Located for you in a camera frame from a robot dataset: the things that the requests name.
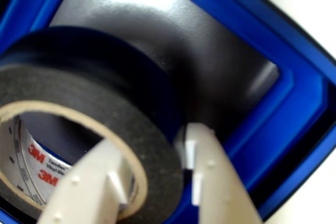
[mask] tape label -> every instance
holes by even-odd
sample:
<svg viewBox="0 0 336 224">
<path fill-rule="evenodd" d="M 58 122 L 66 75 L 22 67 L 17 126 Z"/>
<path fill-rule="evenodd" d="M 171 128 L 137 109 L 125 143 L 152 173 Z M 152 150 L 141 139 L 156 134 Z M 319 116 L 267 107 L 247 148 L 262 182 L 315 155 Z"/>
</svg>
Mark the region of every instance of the tape label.
<svg viewBox="0 0 336 224">
<path fill-rule="evenodd" d="M 17 116 L 0 128 L 0 168 L 8 180 L 40 205 L 45 205 L 58 181 L 71 168 L 44 150 Z"/>
</svg>

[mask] blue frame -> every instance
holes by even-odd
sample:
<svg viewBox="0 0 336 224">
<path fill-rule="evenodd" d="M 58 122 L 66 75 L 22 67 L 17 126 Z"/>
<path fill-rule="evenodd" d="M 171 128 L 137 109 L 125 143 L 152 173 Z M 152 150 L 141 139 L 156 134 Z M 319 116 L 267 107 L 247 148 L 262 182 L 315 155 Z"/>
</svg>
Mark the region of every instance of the blue frame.
<svg viewBox="0 0 336 224">
<path fill-rule="evenodd" d="M 12 0 L 0 19 L 0 54 L 15 40 L 43 28 L 61 0 Z"/>
<path fill-rule="evenodd" d="M 327 82 L 336 84 L 336 68 L 262 0 L 192 1 L 274 62 L 281 73 L 276 84 L 224 145 L 246 188 L 251 190 L 325 111 Z M 12 0 L 0 20 L 0 53 L 26 33 L 47 26 L 60 2 Z M 259 207 L 260 215 L 264 218 L 278 207 L 335 144 L 336 128 L 333 128 Z M 185 189 L 176 212 L 165 223 L 197 223 L 197 208 L 191 205 L 191 185 Z"/>
</svg>

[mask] vinyl tape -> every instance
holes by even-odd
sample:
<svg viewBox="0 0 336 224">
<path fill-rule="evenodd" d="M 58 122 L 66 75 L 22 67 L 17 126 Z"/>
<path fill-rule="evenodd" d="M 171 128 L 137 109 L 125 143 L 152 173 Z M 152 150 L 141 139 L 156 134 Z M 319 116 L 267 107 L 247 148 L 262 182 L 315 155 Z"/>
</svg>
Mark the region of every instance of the vinyl tape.
<svg viewBox="0 0 336 224">
<path fill-rule="evenodd" d="M 162 223 L 170 216 L 183 190 L 172 143 L 184 121 L 167 76 L 150 59 L 103 33 L 58 27 L 18 41 L 0 66 L 1 123 L 27 111 L 46 112 L 112 140 L 135 180 L 120 223 Z M 3 174 L 0 195 L 38 218 L 39 205 Z"/>
</svg>

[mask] black tape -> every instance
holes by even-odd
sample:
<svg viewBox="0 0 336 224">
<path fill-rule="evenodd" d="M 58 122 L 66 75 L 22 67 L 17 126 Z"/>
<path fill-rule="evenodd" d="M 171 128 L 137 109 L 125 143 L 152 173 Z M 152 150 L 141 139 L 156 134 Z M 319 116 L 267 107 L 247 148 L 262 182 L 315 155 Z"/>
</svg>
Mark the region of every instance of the black tape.
<svg viewBox="0 0 336 224">
<path fill-rule="evenodd" d="M 96 31 L 49 28 L 13 45 L 0 65 L 0 106 L 27 100 L 60 104 L 107 126 L 131 147 L 149 192 L 144 206 L 121 223 L 162 223 L 170 216 L 183 190 L 171 143 L 184 121 L 167 76 L 145 55 Z M 38 217 L 27 203 L 16 205 L 14 195 L 2 196 Z"/>
</svg>

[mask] blue plastic tray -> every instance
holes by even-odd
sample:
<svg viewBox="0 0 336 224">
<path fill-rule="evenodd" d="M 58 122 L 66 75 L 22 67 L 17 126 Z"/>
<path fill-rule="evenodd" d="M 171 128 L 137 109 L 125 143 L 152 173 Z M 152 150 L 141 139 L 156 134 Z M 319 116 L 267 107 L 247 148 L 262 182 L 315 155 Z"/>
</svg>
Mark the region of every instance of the blue plastic tray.
<svg viewBox="0 0 336 224">
<path fill-rule="evenodd" d="M 263 0 L 192 1 L 280 70 L 275 85 L 224 144 L 251 192 L 332 107 L 328 87 L 336 84 L 336 67 L 325 52 Z M 0 53 L 22 35 L 47 26 L 60 2 L 12 0 L 0 20 Z M 336 129 L 331 129 L 258 206 L 263 218 L 286 200 L 330 153 L 335 147 L 335 134 Z M 190 185 L 179 208 L 166 223 L 197 223 L 197 208 L 191 206 Z"/>
</svg>

